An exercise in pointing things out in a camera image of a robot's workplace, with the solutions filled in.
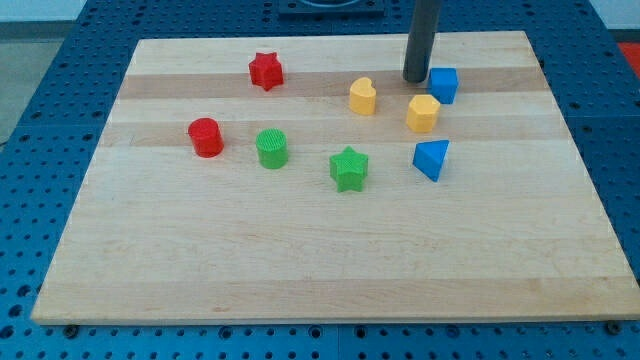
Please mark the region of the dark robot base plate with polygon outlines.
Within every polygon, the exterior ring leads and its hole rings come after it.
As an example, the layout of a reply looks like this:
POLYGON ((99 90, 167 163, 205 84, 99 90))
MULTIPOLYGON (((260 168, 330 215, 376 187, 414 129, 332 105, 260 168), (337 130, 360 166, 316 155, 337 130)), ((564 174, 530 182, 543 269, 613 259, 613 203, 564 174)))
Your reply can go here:
POLYGON ((280 18, 343 15, 381 16, 384 0, 279 0, 280 18))

